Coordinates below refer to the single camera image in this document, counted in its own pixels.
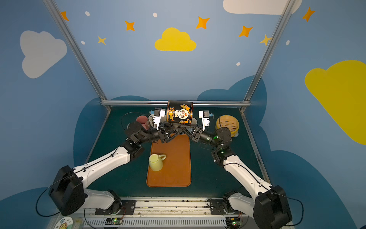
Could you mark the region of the black patterned mug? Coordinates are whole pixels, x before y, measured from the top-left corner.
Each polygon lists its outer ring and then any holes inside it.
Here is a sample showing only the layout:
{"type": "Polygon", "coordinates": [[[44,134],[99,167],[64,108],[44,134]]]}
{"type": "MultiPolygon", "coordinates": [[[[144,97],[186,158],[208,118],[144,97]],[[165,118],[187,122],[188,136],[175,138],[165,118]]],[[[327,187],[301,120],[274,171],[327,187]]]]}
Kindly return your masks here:
{"type": "Polygon", "coordinates": [[[168,123],[190,125],[193,119],[193,103],[187,101],[168,101],[166,121],[168,123]]]}

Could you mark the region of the pink ghost pattern mug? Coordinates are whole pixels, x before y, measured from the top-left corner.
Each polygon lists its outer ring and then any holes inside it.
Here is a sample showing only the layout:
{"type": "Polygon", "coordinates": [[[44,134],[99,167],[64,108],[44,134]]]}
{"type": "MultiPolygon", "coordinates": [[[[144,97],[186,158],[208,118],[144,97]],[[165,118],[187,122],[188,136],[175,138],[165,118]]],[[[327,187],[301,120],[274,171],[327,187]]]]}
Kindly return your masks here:
{"type": "Polygon", "coordinates": [[[149,130],[150,126],[149,126],[149,119],[147,116],[145,115],[141,115],[139,117],[136,118],[136,122],[140,123],[145,130],[149,130]]]}

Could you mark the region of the yellow-green ceramic mug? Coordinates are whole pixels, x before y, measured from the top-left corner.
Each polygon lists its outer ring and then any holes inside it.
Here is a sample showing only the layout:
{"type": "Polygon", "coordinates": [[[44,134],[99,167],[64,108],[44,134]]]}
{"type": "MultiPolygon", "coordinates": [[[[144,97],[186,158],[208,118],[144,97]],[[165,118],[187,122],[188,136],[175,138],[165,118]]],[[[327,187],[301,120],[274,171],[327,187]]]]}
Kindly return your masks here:
{"type": "Polygon", "coordinates": [[[166,155],[151,154],[149,157],[149,167],[152,171],[157,172],[163,168],[163,161],[166,159],[166,155]]]}

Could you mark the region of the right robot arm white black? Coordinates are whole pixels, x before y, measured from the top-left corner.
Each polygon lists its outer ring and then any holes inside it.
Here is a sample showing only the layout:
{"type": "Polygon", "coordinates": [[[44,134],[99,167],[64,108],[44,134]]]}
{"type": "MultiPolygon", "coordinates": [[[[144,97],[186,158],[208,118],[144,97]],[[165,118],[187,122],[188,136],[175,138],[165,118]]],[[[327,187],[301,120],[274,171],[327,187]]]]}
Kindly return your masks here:
{"type": "Polygon", "coordinates": [[[209,133],[200,127],[184,127],[182,132],[194,142],[213,146],[215,163],[233,175],[249,193],[249,197],[239,192],[229,195],[226,199],[232,210],[253,218],[260,229],[280,229],[292,221],[286,192],[261,179],[231,150],[232,138],[228,128],[209,133]]]}

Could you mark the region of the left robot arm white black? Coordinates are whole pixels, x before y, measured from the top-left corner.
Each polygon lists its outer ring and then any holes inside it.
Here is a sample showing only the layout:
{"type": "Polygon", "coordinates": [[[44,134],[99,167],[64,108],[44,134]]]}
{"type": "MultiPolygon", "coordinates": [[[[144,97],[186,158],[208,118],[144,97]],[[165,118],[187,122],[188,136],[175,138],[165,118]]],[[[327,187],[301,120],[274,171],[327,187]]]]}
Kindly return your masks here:
{"type": "Polygon", "coordinates": [[[122,210],[122,203],[114,191],[96,191],[88,187],[110,171],[137,159],[144,151],[143,143],[170,142],[184,132],[182,127],[162,126],[146,130],[137,121],[130,123],[125,131],[126,141],[112,152],[75,168],[62,167],[49,190],[49,196],[63,216],[79,209],[100,209],[117,215],[122,210]]]}

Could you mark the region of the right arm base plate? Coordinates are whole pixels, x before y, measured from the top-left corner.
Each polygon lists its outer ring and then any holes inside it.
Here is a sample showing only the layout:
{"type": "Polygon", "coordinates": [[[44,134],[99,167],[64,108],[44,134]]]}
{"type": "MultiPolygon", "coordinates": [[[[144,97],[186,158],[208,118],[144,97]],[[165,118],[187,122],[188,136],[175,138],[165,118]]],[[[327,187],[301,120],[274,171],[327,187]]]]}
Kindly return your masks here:
{"type": "Polygon", "coordinates": [[[223,199],[208,199],[208,207],[212,215],[229,215],[234,211],[231,209],[229,202],[223,199]]]}

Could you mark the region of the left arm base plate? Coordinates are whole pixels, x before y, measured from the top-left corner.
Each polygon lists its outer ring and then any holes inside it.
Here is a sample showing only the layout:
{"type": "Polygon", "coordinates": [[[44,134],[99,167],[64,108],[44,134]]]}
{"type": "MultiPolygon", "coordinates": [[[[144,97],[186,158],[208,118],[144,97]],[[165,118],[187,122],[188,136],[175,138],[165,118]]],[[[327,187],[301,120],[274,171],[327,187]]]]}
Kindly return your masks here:
{"type": "Polygon", "coordinates": [[[95,215],[103,216],[123,216],[133,215],[135,210],[136,200],[134,199],[123,199],[121,201],[115,201],[108,209],[96,209],[95,215]]]}

